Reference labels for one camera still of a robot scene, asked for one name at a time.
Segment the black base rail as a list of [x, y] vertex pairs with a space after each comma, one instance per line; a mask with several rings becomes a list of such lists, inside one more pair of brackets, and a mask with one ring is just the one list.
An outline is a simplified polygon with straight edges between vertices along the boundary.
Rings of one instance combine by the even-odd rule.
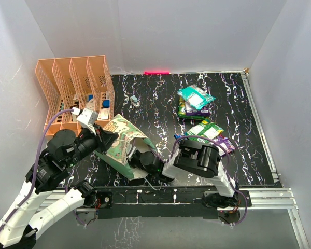
[[218, 209], [236, 209], [237, 194], [221, 196], [209, 187], [99, 187], [99, 219], [121, 217], [203, 217], [218, 218]]

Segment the green Fox's candy bag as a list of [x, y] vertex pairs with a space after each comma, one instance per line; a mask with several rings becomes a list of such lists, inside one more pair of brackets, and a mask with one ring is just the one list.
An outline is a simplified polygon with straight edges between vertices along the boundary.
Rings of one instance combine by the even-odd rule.
[[188, 119], [188, 120], [204, 120], [206, 117], [204, 116], [185, 116], [185, 115], [182, 115], [182, 116], [178, 116], [179, 118], [181, 119]]

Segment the purple Fox's candy bag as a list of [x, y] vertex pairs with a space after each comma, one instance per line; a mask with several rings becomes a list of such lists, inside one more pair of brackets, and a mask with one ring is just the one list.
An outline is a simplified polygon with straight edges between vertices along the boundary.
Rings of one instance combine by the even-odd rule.
[[186, 115], [187, 116], [203, 116], [207, 117], [210, 115], [210, 110], [208, 109], [207, 106], [202, 107], [201, 109], [195, 109], [191, 105], [185, 103], [185, 110], [186, 110]]

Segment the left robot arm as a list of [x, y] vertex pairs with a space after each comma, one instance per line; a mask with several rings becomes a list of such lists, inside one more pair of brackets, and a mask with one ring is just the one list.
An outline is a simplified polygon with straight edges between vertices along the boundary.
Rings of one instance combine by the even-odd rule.
[[0, 221], [0, 248], [33, 248], [42, 233], [69, 212], [81, 206], [93, 206], [97, 191], [83, 180], [56, 202], [38, 210], [68, 177], [70, 167], [94, 151], [106, 153], [118, 137], [118, 133], [100, 126], [95, 127], [95, 132], [83, 128], [79, 135], [69, 129], [56, 132], [28, 171], [18, 196]]

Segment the white card box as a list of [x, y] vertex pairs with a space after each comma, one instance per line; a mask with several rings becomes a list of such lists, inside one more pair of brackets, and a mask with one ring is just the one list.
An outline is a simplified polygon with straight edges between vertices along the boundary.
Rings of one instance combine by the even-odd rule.
[[102, 108], [98, 114], [97, 120], [104, 121], [108, 120], [110, 115], [110, 109], [109, 108]]

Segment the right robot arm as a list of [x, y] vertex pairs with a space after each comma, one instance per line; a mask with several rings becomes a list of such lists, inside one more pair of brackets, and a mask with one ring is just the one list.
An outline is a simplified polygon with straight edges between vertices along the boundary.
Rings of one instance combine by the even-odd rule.
[[222, 163], [222, 156], [227, 156], [229, 151], [225, 143], [182, 139], [166, 162], [150, 150], [141, 153], [135, 148], [128, 162], [133, 169], [139, 169], [162, 183], [172, 182], [188, 174], [210, 179], [216, 193], [207, 195], [204, 202], [212, 207], [227, 208], [240, 204], [239, 185], [228, 176]]

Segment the orange plastic file organizer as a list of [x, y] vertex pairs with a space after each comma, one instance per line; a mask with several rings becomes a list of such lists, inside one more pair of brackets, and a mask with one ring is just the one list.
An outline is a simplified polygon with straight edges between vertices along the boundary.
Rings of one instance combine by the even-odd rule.
[[49, 121], [61, 110], [86, 108], [89, 95], [95, 99], [97, 113], [102, 109], [102, 101], [110, 100], [109, 119], [96, 123], [104, 127], [113, 119], [115, 91], [105, 55], [40, 59], [35, 73], [49, 106], [46, 139], [62, 129], [73, 130], [76, 134], [81, 131], [81, 125], [73, 121], [71, 113], [59, 115], [53, 123]]

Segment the teal white candy bag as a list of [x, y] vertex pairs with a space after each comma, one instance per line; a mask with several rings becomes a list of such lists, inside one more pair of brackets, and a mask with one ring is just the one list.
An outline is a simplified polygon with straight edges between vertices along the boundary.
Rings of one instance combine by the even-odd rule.
[[216, 99], [197, 85], [190, 85], [184, 89], [180, 89], [177, 94], [196, 110], [201, 110], [204, 106]]

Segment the green illustrated paper bag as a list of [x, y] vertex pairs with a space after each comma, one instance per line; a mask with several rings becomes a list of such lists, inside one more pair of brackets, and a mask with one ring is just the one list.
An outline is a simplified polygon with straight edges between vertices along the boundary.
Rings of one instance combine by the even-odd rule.
[[99, 158], [130, 181], [151, 176], [150, 171], [132, 168], [128, 162], [135, 151], [154, 155], [156, 147], [149, 137], [120, 114], [115, 115], [104, 130], [116, 132], [119, 137], [106, 154], [95, 153]]

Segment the pink tape strip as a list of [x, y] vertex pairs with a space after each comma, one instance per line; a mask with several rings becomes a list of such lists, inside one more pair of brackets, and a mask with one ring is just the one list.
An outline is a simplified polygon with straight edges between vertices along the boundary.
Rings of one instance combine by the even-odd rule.
[[145, 75], [167, 75], [170, 74], [169, 71], [162, 71], [162, 70], [153, 70], [153, 71], [144, 71]]

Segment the white lotion bottle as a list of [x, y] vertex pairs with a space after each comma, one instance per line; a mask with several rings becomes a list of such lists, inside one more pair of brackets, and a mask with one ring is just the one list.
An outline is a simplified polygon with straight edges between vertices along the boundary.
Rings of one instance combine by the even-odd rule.
[[95, 99], [94, 99], [93, 95], [88, 96], [88, 102], [86, 104], [86, 108], [90, 109], [92, 111], [95, 111]]

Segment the orange green Fox's bag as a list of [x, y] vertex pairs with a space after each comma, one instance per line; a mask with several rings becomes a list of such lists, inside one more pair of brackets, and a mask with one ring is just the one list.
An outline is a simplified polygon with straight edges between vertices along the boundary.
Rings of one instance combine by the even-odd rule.
[[209, 141], [201, 139], [200, 137], [206, 137], [208, 139], [215, 139], [218, 137], [224, 130], [212, 122], [209, 118], [205, 118], [196, 126], [192, 127], [186, 132], [186, 135], [192, 141], [198, 141], [201, 143], [209, 143]]

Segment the small blue candy wrapper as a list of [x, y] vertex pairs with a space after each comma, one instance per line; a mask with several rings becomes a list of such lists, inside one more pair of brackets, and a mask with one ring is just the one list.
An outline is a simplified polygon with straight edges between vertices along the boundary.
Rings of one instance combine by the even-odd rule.
[[175, 135], [174, 135], [174, 138], [177, 140], [177, 139], [179, 139], [179, 138], [181, 138], [181, 137], [183, 137], [183, 136], [186, 136], [186, 133], [178, 133], [178, 134], [175, 134]]

